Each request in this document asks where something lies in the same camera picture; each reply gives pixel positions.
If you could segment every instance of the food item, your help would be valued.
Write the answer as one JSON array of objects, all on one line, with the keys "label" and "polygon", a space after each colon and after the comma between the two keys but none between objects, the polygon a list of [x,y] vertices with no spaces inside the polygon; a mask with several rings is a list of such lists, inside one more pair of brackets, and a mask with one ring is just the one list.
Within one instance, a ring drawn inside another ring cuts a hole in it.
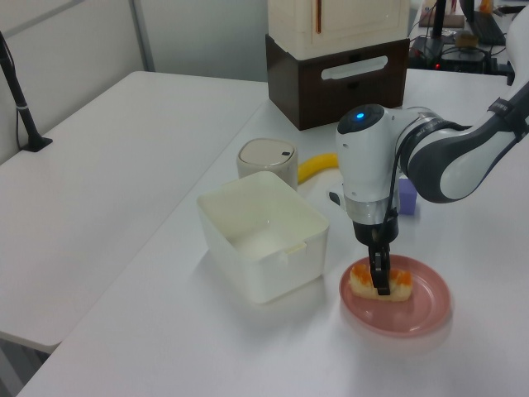
[{"label": "food item", "polygon": [[354,265],[350,270],[349,283],[353,294],[361,298],[402,302],[412,294],[412,274],[406,270],[389,271],[389,295],[379,295],[373,286],[369,267],[363,263]]}]

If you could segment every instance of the white wall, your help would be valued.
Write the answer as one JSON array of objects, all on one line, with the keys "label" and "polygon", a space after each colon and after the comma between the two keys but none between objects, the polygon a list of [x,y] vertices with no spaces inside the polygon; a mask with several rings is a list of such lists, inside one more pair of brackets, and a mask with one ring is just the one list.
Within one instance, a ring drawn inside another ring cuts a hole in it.
[{"label": "white wall", "polygon": [[266,81],[266,0],[136,0],[157,72]]},{"label": "white wall", "polygon": [[[130,72],[143,70],[128,0],[80,2],[8,37],[7,44],[41,135]],[[15,103],[0,74],[0,164],[17,153],[14,131]],[[20,135],[24,143],[22,125]]]}]

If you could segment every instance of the white table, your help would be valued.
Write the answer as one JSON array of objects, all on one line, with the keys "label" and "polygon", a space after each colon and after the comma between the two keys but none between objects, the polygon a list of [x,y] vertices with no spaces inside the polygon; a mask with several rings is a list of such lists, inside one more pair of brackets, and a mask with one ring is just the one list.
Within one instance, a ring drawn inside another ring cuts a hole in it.
[{"label": "white table", "polygon": [[[504,81],[409,70],[405,106],[472,123]],[[20,396],[527,395],[529,140],[470,197],[419,199],[417,215],[401,217],[392,252],[436,269],[453,299],[450,321],[425,337],[380,336],[344,309],[339,280],[367,251],[326,198],[337,170],[299,188],[331,222],[323,277],[258,306],[215,271],[197,196],[236,178],[236,153],[252,138],[294,142],[306,160],[334,150],[335,128],[299,132],[264,103]]]},{"label": "white table", "polygon": [[134,73],[0,166],[0,337],[52,352],[267,97]]}]

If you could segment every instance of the white plastic container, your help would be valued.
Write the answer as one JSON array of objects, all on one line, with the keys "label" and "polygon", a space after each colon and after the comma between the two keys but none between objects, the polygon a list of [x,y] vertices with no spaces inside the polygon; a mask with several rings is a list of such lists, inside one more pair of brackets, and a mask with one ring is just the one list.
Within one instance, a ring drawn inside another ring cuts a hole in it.
[{"label": "white plastic container", "polygon": [[323,272],[329,222],[269,171],[198,198],[215,262],[249,300],[263,304]]},{"label": "white plastic container", "polygon": [[410,0],[268,0],[269,35],[296,60],[407,37]]}]

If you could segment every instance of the white lid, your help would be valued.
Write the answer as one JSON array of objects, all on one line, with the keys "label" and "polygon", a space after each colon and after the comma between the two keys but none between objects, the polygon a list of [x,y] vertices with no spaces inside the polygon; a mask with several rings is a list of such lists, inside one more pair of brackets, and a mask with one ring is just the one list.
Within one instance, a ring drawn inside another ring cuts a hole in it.
[{"label": "white lid", "polygon": [[287,162],[295,151],[294,146],[275,139],[254,139],[241,149],[239,158],[245,163],[270,166]]}]

